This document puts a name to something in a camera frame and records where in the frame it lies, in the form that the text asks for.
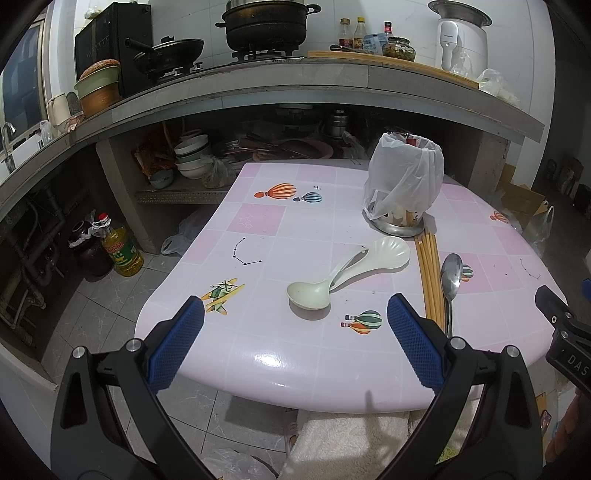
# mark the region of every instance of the screw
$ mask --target screw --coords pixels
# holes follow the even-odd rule
[[[507,354],[513,358],[517,358],[519,356],[519,349],[514,345],[509,345],[507,347]]]
[[[83,346],[77,346],[76,348],[74,348],[72,350],[72,356],[74,358],[80,358],[84,355],[85,351],[86,351],[86,349]]]
[[[142,340],[138,338],[132,338],[125,344],[125,348],[128,352],[136,352],[142,346]]]
[[[453,337],[451,340],[449,340],[449,344],[455,350],[464,350],[466,347],[466,342],[461,337]]]

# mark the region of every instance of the pink checkered table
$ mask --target pink checkered table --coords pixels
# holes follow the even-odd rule
[[[411,257],[404,269],[348,283],[331,294],[328,309],[301,310],[285,293],[293,281],[324,279],[354,245],[384,236],[361,214],[366,169],[366,163],[348,160],[245,165],[146,302],[135,334],[144,338],[157,322],[172,318],[188,296],[209,295],[204,304],[213,305],[182,375],[240,397],[306,410],[426,408],[433,392],[419,383],[386,315],[397,292],[425,315],[413,241],[407,241]],[[456,252],[465,264],[453,303],[454,334],[478,349],[517,345],[531,364],[546,352],[553,332],[535,307],[535,291],[548,285],[564,296],[504,218],[451,182],[446,179],[426,221],[437,234],[441,261]],[[282,183],[288,186],[271,190]],[[306,201],[308,193],[316,195]],[[381,315],[381,327],[368,330],[350,318],[367,310]]]

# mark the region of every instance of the white ladle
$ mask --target white ladle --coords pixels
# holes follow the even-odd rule
[[[297,281],[287,286],[287,296],[299,308],[304,310],[322,310],[330,305],[330,286],[343,268],[367,247],[358,245],[349,255],[341,259],[325,280],[318,283]]]
[[[345,268],[330,289],[334,290],[347,280],[372,270],[402,267],[409,259],[410,248],[404,240],[397,236],[385,236],[381,240],[376,240],[361,260]]]

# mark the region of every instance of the oil bottle label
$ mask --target oil bottle label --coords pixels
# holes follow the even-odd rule
[[[115,262],[115,265],[118,267],[125,267],[133,262],[137,250],[135,249],[135,245],[131,240],[128,240],[125,244],[121,242],[117,242],[115,245],[111,245],[106,247],[107,253]]]

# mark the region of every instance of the cooking oil bottle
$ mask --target cooking oil bottle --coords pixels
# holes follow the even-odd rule
[[[141,270],[144,258],[123,225],[109,218],[106,213],[101,213],[93,227],[103,248],[113,260],[118,274],[131,277]]]

